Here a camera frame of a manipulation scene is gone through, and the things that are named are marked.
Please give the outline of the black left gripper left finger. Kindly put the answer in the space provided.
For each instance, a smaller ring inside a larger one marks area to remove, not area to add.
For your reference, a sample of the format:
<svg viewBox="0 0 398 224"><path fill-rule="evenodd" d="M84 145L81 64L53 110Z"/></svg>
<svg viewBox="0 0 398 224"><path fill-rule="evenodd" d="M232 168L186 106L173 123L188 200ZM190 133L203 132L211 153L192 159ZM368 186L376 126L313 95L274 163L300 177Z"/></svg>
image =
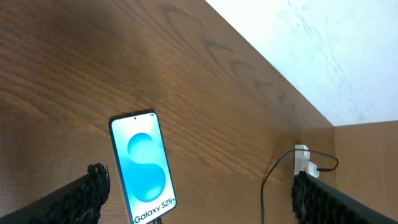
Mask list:
<svg viewBox="0 0 398 224"><path fill-rule="evenodd" d="M86 175L1 217L1 224L97 224L110 186L108 168L91 164Z"/></svg>

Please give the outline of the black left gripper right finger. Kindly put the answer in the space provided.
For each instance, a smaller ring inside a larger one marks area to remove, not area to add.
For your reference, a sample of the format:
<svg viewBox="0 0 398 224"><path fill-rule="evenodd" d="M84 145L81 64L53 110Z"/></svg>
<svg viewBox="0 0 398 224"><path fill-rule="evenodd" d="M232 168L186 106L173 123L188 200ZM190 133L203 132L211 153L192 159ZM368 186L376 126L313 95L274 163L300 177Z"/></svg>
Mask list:
<svg viewBox="0 0 398 224"><path fill-rule="evenodd" d="M294 176L292 210L299 223L397 224L303 171Z"/></svg>

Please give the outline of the blue Galaxy smartphone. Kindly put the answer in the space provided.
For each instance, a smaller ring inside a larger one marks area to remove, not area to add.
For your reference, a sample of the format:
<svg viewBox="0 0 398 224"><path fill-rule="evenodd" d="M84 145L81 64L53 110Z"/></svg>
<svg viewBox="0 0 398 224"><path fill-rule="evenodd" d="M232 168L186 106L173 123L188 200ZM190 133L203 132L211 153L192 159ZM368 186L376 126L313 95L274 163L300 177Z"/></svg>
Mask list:
<svg viewBox="0 0 398 224"><path fill-rule="evenodd" d="M158 114L153 109L110 118L109 133L130 223L162 223L177 206Z"/></svg>

